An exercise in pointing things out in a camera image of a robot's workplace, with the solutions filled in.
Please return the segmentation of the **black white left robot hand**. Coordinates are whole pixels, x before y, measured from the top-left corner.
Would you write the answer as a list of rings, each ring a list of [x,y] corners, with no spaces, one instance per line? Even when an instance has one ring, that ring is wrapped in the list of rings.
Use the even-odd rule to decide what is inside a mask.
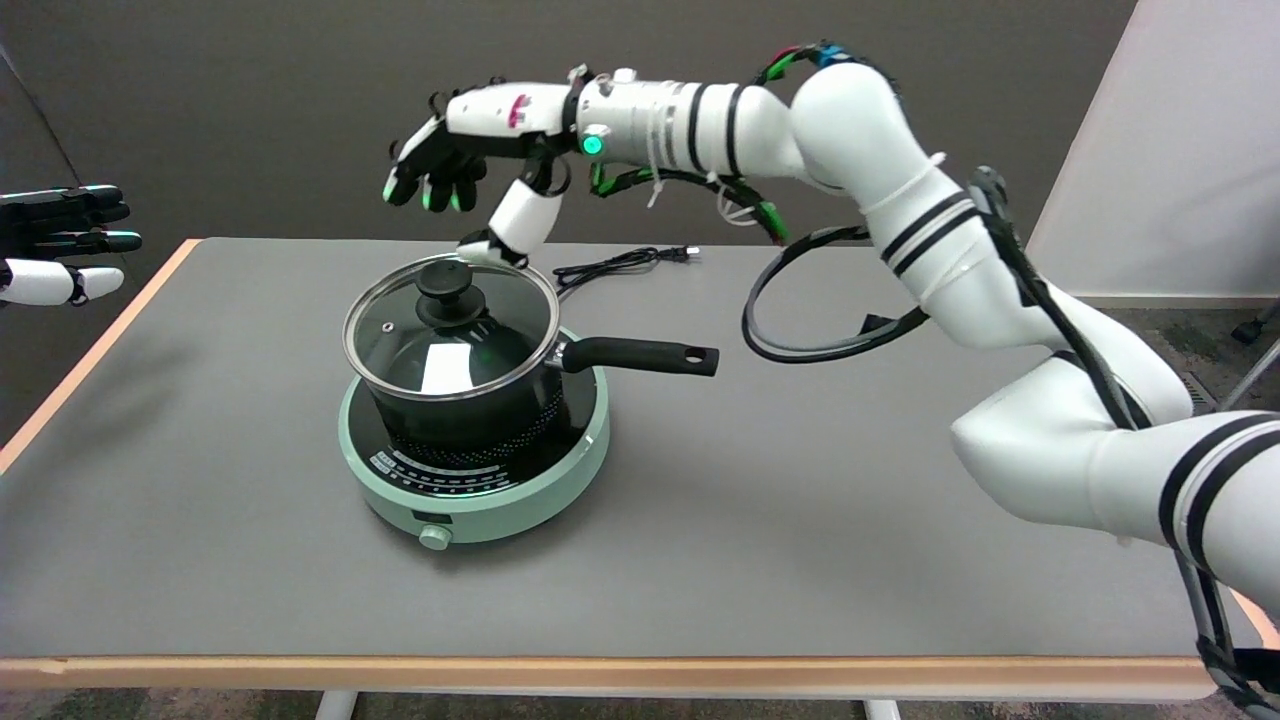
[[[67,259],[141,249],[138,233],[109,228],[129,215],[125,196],[114,184],[4,193],[3,305],[78,307],[118,291],[125,282],[120,268],[74,266]]]

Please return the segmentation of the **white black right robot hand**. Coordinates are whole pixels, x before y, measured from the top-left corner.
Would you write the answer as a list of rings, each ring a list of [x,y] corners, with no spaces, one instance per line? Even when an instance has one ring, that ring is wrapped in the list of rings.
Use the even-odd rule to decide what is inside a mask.
[[[384,202],[420,199],[433,213],[472,211],[493,158],[520,160],[522,169],[486,224],[465,236],[456,252],[467,263],[522,269],[541,247],[559,215],[572,173],[571,85],[489,82],[444,94],[424,126],[392,145]]]

